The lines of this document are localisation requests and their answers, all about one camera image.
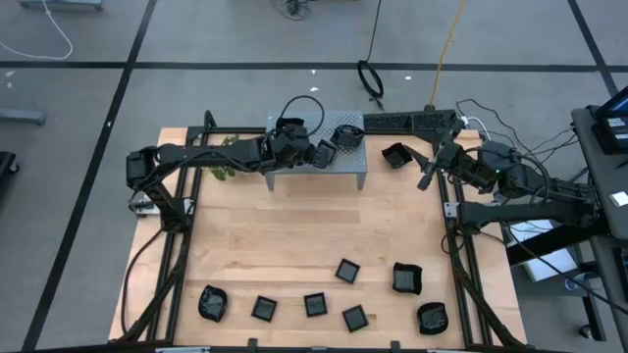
leaf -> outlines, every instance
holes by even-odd
[[[236,176],[236,170],[231,168],[231,167],[225,167],[225,172],[227,172],[227,175],[229,177],[235,177]]]
[[[223,140],[223,146],[229,146],[232,143],[239,141],[239,135],[235,135],[235,136],[227,136],[225,137],[225,139]]]
[[[221,169],[212,168],[211,171],[212,171],[212,174],[214,175],[214,177],[216,177],[216,179],[218,179],[220,181],[227,180],[227,177],[225,176],[225,172],[223,172]]]

green plant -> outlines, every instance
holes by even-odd
[[[227,136],[223,140],[222,146],[229,146],[232,143],[239,141],[239,135]],[[209,171],[214,175],[214,177],[220,181],[227,180],[227,177],[235,177],[236,170],[232,167],[212,167]]]

perforated metal platform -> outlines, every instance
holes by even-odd
[[[271,112],[266,120],[266,130],[275,127],[280,112]],[[284,118],[301,118],[305,120],[305,127],[312,130],[321,119],[320,112],[286,112]],[[364,118],[362,112],[325,112],[325,121],[315,134],[310,136],[310,142],[317,145],[321,138],[330,141],[337,126],[353,125],[364,129]],[[318,169],[313,166],[301,166],[293,169],[283,169],[280,171],[267,173],[266,181],[272,190],[274,186],[274,175],[306,175],[306,174],[356,174],[358,188],[362,188],[366,177],[366,146],[364,140],[355,149],[345,149],[339,147],[334,162],[326,169]]]

wheel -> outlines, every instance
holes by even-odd
[[[14,175],[17,174],[20,171],[20,165],[17,163],[14,163],[11,168],[9,168],[9,174],[10,175]]]
[[[591,327],[589,325],[581,326],[578,329],[578,334],[585,338],[593,339],[593,332],[591,331]]]

yellow cable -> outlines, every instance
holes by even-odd
[[[455,19],[453,20],[451,30],[449,31],[449,35],[447,36],[445,48],[443,48],[443,53],[441,53],[441,58],[439,59],[439,67],[436,69],[436,79],[434,79],[434,88],[432,88],[432,98],[430,98],[430,105],[434,105],[434,98],[436,97],[436,90],[439,86],[439,77],[441,76],[441,67],[443,66],[443,60],[445,59],[447,48],[449,47],[449,43],[451,42],[451,38],[453,37],[453,33],[455,32],[455,27],[458,25],[458,21],[460,21],[460,16],[462,15],[462,10],[464,9],[464,5],[466,4],[466,2],[467,0],[460,0],[458,13],[455,14]]]

